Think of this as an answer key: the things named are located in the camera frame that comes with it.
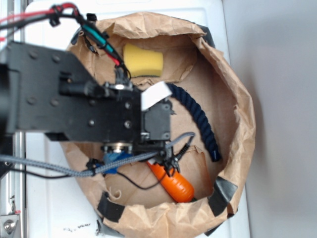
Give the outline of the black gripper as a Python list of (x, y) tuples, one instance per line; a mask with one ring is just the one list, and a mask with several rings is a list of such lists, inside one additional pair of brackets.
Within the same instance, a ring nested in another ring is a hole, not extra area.
[(107, 152), (129, 154), (164, 152), (171, 138), (171, 90), (159, 82), (146, 90), (134, 85), (110, 85), (113, 100), (106, 100), (100, 122), (100, 142)]

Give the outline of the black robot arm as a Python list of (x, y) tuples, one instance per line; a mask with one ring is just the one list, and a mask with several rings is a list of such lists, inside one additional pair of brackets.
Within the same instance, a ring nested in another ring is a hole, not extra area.
[(130, 152), (161, 151), (172, 105), (143, 107), (144, 91), (119, 67), (99, 84), (70, 52), (18, 42), (0, 53), (0, 135), (42, 132), (52, 141), (98, 142)]

